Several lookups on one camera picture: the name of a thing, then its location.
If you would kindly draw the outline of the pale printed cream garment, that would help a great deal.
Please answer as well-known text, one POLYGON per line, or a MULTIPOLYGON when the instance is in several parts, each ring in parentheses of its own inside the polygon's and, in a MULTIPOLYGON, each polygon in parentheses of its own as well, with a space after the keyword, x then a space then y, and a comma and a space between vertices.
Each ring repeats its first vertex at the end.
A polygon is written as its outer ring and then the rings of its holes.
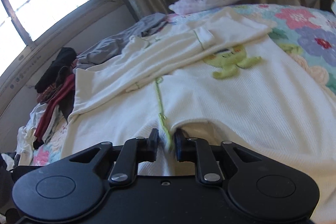
POLYGON ((45 166, 60 158, 67 131, 67 121, 59 107, 56 107, 50 125, 43 135, 42 145, 34 144, 34 133, 47 108, 46 104, 37 104, 30 112, 26 125, 18 129, 16 153, 19 155, 19 165, 45 166))

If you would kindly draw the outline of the dark brown garment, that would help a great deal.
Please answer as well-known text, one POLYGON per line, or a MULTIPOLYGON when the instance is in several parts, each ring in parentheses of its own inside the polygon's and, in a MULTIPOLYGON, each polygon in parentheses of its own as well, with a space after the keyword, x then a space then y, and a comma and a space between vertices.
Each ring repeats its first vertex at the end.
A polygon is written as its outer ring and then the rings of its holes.
MULTIPOLYGON (((40 104, 48 103, 56 93, 62 88, 66 78, 72 74, 72 67, 63 66, 56 76, 56 80, 48 86, 42 93, 38 93, 37 102, 40 104)), ((75 90, 69 91, 58 103, 59 109, 64 118, 68 120, 68 116, 74 107, 75 90)))

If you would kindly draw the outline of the red garment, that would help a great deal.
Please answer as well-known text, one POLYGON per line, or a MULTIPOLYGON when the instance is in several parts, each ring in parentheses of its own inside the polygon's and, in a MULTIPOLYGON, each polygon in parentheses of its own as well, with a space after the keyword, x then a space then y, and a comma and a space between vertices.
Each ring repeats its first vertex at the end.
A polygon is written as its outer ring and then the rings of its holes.
POLYGON ((75 75, 71 74, 66 78, 62 87, 56 93, 56 95, 52 99, 50 99, 47 108, 39 121, 37 129, 34 133, 34 137, 36 137, 36 141, 38 143, 42 142, 43 135, 46 133, 50 125, 51 118, 55 112, 56 106, 58 106, 59 102, 74 90, 75 90, 75 75))

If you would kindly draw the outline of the black garment on cushion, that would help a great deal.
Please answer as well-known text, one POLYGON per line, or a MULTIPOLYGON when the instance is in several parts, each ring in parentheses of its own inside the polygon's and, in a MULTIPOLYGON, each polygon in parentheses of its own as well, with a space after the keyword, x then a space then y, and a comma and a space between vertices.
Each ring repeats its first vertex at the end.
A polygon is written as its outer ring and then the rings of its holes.
POLYGON ((35 85, 37 93, 43 93, 50 85, 52 85, 63 67, 69 67, 76 60, 76 52, 73 48, 62 47, 56 59, 52 61, 49 68, 42 75, 35 85))

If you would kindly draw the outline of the grey cloth garment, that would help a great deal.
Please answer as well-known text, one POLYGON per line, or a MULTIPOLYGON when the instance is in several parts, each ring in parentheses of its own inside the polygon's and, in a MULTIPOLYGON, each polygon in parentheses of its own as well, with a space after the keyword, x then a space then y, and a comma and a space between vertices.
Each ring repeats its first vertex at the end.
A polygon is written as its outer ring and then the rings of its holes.
POLYGON ((77 57, 76 68, 87 69, 121 54, 132 36, 140 38, 155 34, 167 24, 167 15, 155 13, 140 19, 131 27, 104 38, 77 57))

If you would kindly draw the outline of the wooden window frame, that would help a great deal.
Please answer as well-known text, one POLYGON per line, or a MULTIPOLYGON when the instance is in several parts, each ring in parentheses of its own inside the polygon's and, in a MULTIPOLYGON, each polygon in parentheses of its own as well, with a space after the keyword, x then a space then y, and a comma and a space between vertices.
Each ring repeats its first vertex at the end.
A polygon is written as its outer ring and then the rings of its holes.
POLYGON ((1 0, 1 111, 62 47, 122 6, 122 0, 1 0))

